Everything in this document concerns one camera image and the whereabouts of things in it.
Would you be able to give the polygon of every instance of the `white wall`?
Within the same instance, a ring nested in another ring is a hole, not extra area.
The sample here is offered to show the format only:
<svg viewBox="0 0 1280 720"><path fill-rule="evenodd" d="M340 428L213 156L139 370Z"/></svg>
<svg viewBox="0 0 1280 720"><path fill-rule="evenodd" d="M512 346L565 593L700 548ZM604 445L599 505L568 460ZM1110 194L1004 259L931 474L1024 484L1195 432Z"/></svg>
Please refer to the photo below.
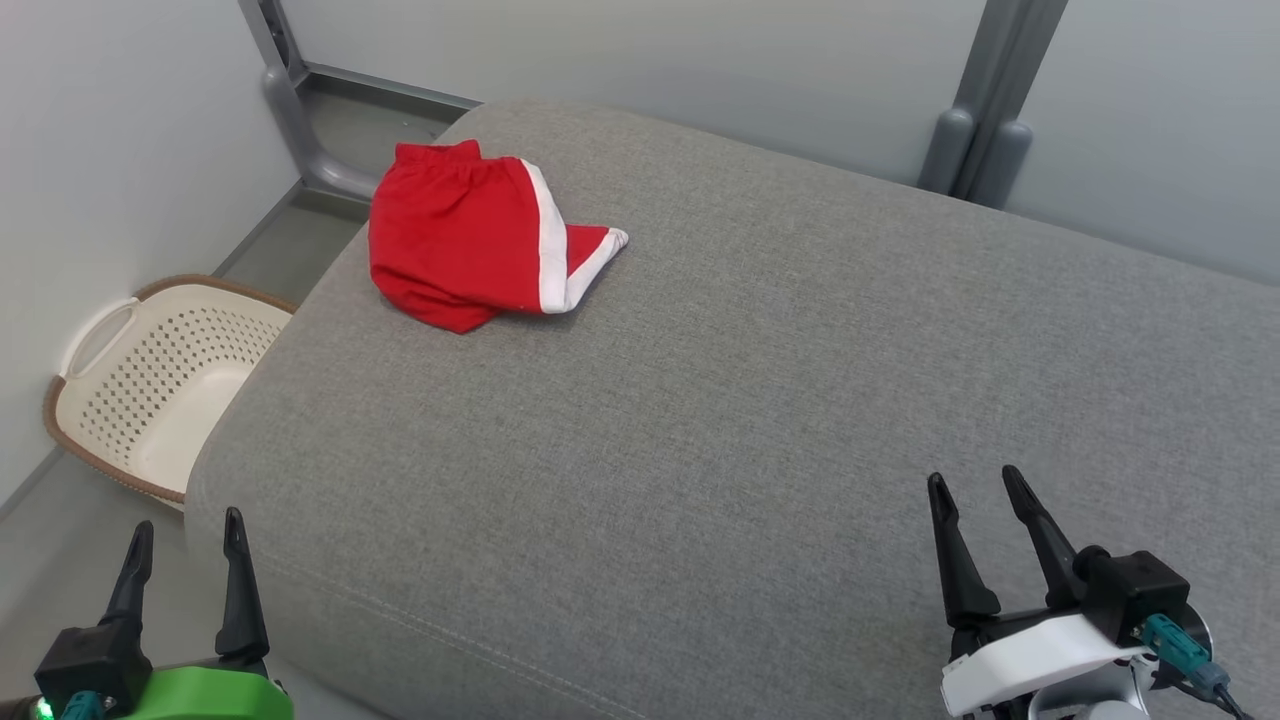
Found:
<svg viewBox="0 0 1280 720"><path fill-rule="evenodd" d="M285 0L308 63L632 108L914 183L983 0Z"/></svg>
<svg viewBox="0 0 1280 720"><path fill-rule="evenodd" d="M0 4L0 502L52 447L72 333L211 272L298 173L230 0Z"/></svg>
<svg viewBox="0 0 1280 720"><path fill-rule="evenodd" d="M1280 283L1280 3L1071 0L1007 210Z"/></svg>

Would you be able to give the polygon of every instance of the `gray partition foot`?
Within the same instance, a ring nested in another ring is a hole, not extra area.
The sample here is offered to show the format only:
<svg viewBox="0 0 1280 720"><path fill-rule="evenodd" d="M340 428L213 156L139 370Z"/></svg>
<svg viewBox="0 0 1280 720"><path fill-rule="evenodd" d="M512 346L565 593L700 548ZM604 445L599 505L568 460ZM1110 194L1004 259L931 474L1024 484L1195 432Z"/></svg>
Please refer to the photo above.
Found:
<svg viewBox="0 0 1280 720"><path fill-rule="evenodd" d="M973 179L969 201L1004 210L1009 193L1014 190L1018 170L1023 167L1027 150L1032 146L1032 128L1018 120L1009 120L996 129L987 149L987 156Z"/></svg>
<svg viewBox="0 0 1280 720"><path fill-rule="evenodd" d="M270 64L262 76L266 101L275 114L289 152L302 173L302 184L308 190L328 192L339 197L369 202L378 188L379 178L334 158L320 145L311 120L302 108L293 81L283 65Z"/></svg>
<svg viewBox="0 0 1280 720"><path fill-rule="evenodd" d="M969 152L973 131L973 115L968 110L951 108L938 115L929 152L924 156L924 168L920 169L920 179L915 187L948 195L960 176L964 156Z"/></svg>

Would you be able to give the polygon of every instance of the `sofa seam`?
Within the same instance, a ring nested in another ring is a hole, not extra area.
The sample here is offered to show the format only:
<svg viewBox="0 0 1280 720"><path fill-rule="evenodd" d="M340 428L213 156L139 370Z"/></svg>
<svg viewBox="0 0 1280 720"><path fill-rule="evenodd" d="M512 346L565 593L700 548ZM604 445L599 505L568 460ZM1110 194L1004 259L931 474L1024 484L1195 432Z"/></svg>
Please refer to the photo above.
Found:
<svg viewBox="0 0 1280 720"><path fill-rule="evenodd" d="M189 493L189 495L197 495L197 496L201 497L201 500L206 500L204 497L204 493L201 493L198 489L197 489L196 493ZM215 523L202 523L202 524L207 529L214 530L215 533L219 529ZM260 555L261 557L266 559L268 560L266 565L273 566L275 570L278 570L278 571L280 571L280 573L283 573L283 574L285 574L288 577L300 579L302 582L307 582L307 577L310 577L310 578L312 578L315 580L319 580L320 583L324 583L324 584L328 584L328 585L330 585L333 588L343 591L348 596L346 600L348 602L352 602L353 605L364 606L366 610L374 612L375 615L378 615L380 618L384 618L384 619L390 620L393 623L397 623L397 624L399 624L399 625L402 625L404 628L415 630L415 632L420 633L424 637L428 637L428 638L434 639L434 641L436 641L436 642L439 642L442 644L452 647L452 648L454 648L454 650L457 650L460 652L470 655L470 656L475 657L476 660L480 660L483 662L493 665L494 667L498 667L500 670L506 670L507 673L511 673L512 675L515 675L515 676L517 676L520 679L524 679L524 680L527 680L527 682L534 683L536 685L544 687L544 688L547 688L547 689L549 689L549 691L552 691L554 693L562 694L562 696L564 696L564 697L567 697L567 698L570 698L570 700L572 700L575 702L580 702L580 703L585 705L586 707L590 707L591 710L594 710L594 711L596 711L599 714L603 714L603 715L607 715L609 717L613 717L614 720L622 720L621 717L618 717L613 712L609 712L608 710L604 710L603 707L596 707L595 705L588 702L582 697L579 697L576 694L566 692L562 688L557 688L557 687L549 685L547 683L543 683L543 682L540 682L540 680L538 680L535 678L530 678L527 675L524 675L524 674L521 674L521 673L518 673L518 671L516 671L516 670L513 670L513 669L511 669L511 667L508 667L506 665L502 665L500 662L498 662L495 660L492 660L489 657L485 657L483 655L480 655L475 650L468 650L466 647L460 647L460 646L457 646L457 644L454 644L454 643L452 643L452 642L449 642L449 641L447 641L447 639L444 639L442 637L438 637L436 634L433 634L431 632L428 632L426 628L434 629L434 630L436 630L439 633L443 633L443 634L445 634L445 635L448 635L451 638L454 638L454 639L457 639L460 642L475 646L475 647L481 648L481 650L484 650L486 652L497 655L498 657L508 660L509 662L520 665L521 667L529 669L529 670L531 670L531 671L534 671L534 673L536 673L539 675L543 675L544 678L556 680L557 683L559 683L559 684L562 684L562 685L564 685L567 688L572 688L572 689L575 689L575 691L577 691L580 693L584 693L584 694L586 694L586 696L589 696L591 698L595 698L599 702L603 702L605 705L617 707L617 708L622 710L623 712L626 712L627 715L630 715L632 717L637 717L640 720L649 720L645 715L643 715L640 712L636 712L635 710L631 710L630 707L627 707L627 706L625 706L622 703L618 703L616 701L612 701L612 700L609 700L609 698L607 698L607 697L604 697L604 696L602 696L602 694L599 694L596 692L589 691L589 689L586 689L586 688L584 688L584 687L581 687L581 685L579 685L579 684L576 684L576 683L573 683L571 680L566 680L564 678L561 678L558 675L548 673L548 671L545 671L545 670L543 670L543 669L540 669L540 667L538 667L538 666L535 666L532 664L529 664L529 662L525 662L525 661L522 661L520 659L512 657L511 655L507 655L507 653L504 653L504 652L502 652L499 650L495 650L495 648L492 648L492 647L486 646L485 643L481 643L479 641L475 641L475 639L471 639L471 638L468 638L466 635L462 635L461 633L449 630L448 628L444 628L443 625L438 625L435 623L431 623L430 620L426 620L424 618L419 618L417 615L413 615L412 612L408 612L406 610L396 607L396 606L393 606L390 603L383 602L383 601L378 600L376 597L366 594L366 593L364 593L361 591L357 591L355 588L347 587L347 585L344 585L344 584L342 584L342 583L339 583L339 582L337 582L337 580L334 580L332 578L326 578L326 577L324 577L324 575L321 575L319 573L315 573L315 571L307 570L305 568L301 568L301 566L298 566L296 564L288 562L288 561L285 561L285 560L283 560L280 557L276 557L275 555L273 555L270 552L265 552L264 551L264 552L255 553L255 555ZM380 607L387 609L388 611L404 615L406 618L408 618L411 620L415 620L416 623L419 623L421 625L425 625L425 628L424 626L415 626L413 624L406 623L404 620L394 618L390 614L388 614L387 611L383 611L383 610L380 610L379 607L375 607L375 606L380 606Z"/></svg>

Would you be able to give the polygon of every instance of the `gray cushion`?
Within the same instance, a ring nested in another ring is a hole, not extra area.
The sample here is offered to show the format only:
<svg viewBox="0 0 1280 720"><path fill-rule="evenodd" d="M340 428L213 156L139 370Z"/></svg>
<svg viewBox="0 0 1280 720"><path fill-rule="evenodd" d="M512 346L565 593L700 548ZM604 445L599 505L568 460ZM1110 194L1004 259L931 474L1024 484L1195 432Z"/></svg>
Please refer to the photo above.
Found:
<svg viewBox="0 0 1280 720"><path fill-rule="evenodd" d="M924 479L1034 607L1012 462L1078 547L1185 574L1280 707L1276 288L609 109L466 137L631 245L576 313L458 337L355 238L187 496L218 577L244 511L278 651L403 717L942 717Z"/></svg>

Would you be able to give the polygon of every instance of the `stitching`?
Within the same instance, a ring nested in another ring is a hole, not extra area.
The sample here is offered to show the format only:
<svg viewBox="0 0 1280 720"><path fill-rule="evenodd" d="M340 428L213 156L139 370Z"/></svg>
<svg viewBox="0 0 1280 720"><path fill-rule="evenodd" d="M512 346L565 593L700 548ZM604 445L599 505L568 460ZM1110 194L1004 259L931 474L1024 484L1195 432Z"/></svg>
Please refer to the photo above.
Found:
<svg viewBox="0 0 1280 720"><path fill-rule="evenodd" d="M202 489L204 489L204 487L198 488L198 491L202 491ZM201 500L205 500L205 495L202 492L198 492L198 495L201 496ZM202 521L201 524L204 524L207 529L214 530L215 533L218 530L218 527L216 527L215 523ZM504 652L502 652L499 650L492 648L492 647L489 647L489 646L486 646L486 644L484 644L481 642L477 642L477 641L474 641L474 639L467 638L465 635L461 635L461 634L458 634L458 633L456 633L453 630L449 630L449 629L447 629L447 628L444 628L442 625L436 625L435 623L431 623L429 620L419 618L419 616L413 615L412 612L407 612L407 611L401 610L401 609L398 609L398 607L396 607L393 605L383 602L381 600L378 600L376 597L366 594L366 593L364 593L361 591L357 591L355 588L347 587L347 585L344 585L344 584L342 584L342 583L339 583L337 580L333 580L330 578L325 578L324 575L320 575L319 573L314 573L314 571L303 569L303 568L296 568L296 566L291 568L287 562L284 562L283 560L280 560L276 556L271 555L270 552L255 553L255 557L257 555L261 555L262 557L265 557L268 560L268 565L271 565L275 570L278 570L279 573L282 573L284 575L288 575L288 577L303 580L303 582L306 580L306 578L302 577L302 575L307 575L307 577L311 577L312 579L319 580L319 582L321 582L324 584L328 584L328 585L332 585L332 587L338 588L340 591L344 591L348 594L348 597L346 600L348 602L352 602L353 605L357 605L357 606L362 605L362 606L365 606L366 610L371 611L372 614L375 614L375 615L378 615L380 618L390 620L392 623L396 623L396 624L402 625L404 628L408 628L410 630L413 630L413 632L416 632L416 633L419 633L421 635L431 638L435 642L439 642L439 643L445 644L448 647L452 647L452 648L454 648L454 650L457 650L460 652L470 655L470 656L475 657L476 660L480 660L483 662L493 665L494 667L499 667L502 670L506 670L506 671L511 673L512 675L516 675L517 678L521 678L521 679L527 680L530 683L534 683L536 685L541 685L541 687L544 687L544 688L547 688L547 689L549 689L552 692L556 692L558 694L562 694L562 696L564 696L564 697L567 697L567 698L570 698L572 701L580 702L580 703L590 707L591 710L594 710L596 712L600 712L600 714L604 714L604 715L607 715L609 717L613 717L614 720L622 720L622 719L618 717L617 715L609 712L608 710L604 710L602 707L596 707L595 705L591 705L590 702L588 702L586 700L584 700L581 697L571 694L571 693L568 693L568 692L566 692L566 691L563 691L561 688L556 688L556 687L552 687L552 685L549 685L547 683L539 682L535 678L530 678L527 675L517 673L516 670L513 670L511 667L507 667L506 665L502 665L502 664L499 664L499 662L497 662L494 660L484 657L483 655L475 652L474 650L468 650L468 648L453 644L453 643L451 643L449 641L447 641L444 638L436 637L435 634L426 632L424 628L419 628L419 626L415 626L415 625L412 625L410 623L406 623L404 620L401 620L398 618L392 616L388 612L384 612L383 610L379 610L379 607L371 607L367 603L360 602L360 601L357 601L357 600L355 600L355 598L352 598L349 596L356 596L358 598L364 598L364 600L366 600L366 601L369 601L369 602L371 602L371 603L374 603L376 606L384 607L384 609L387 609L387 610L389 610L392 612L397 612L397 614L404 615L406 618L416 620L417 623L420 623L422 625L426 625L428 628L431 628L431 629L434 629L434 630L436 630L439 633L443 633L443 634L445 634L445 635L448 635L451 638L454 638L454 639L457 639L460 642L463 642L463 643L472 644L475 647L483 648L483 650L485 650L488 652L492 652L493 655L497 655L497 656L499 656L499 657L502 657L502 659L504 659L504 660L507 660L509 662L513 662L513 664L520 665L522 667L526 667L526 669L529 669L529 670L531 670L531 671L534 671L534 673L536 673L539 675L543 675L544 678L554 679L556 682L558 682L558 683L561 683L563 685L567 685L570 688L573 688L573 689L576 689L576 691L579 691L579 692L581 692L581 693L584 693L586 696L590 696L590 697L593 697L593 698L595 698L595 700L598 700L598 701L600 701L603 703L607 703L607 705L611 705L613 707L617 707L617 708L622 710L623 712L626 712L627 715L631 715L634 717L639 717L640 720L649 720L648 717L645 717L640 712L636 712L635 710L631 710L630 707L627 707L625 705L614 702L614 701L612 701L612 700L609 700L609 698L607 698L607 697L604 697L604 696L602 696L599 693L591 692L591 691L589 691L589 689L586 689L586 688L584 688L584 687L581 687L581 685L579 685L576 683L566 680L564 678L561 678L561 676L554 675L552 673L547 673L545 670L541 670L541 669L539 669L539 667L536 667L536 666L534 666L534 665L531 665L529 662L525 662L522 660L512 657L509 655L507 655L507 653L504 653Z"/></svg>

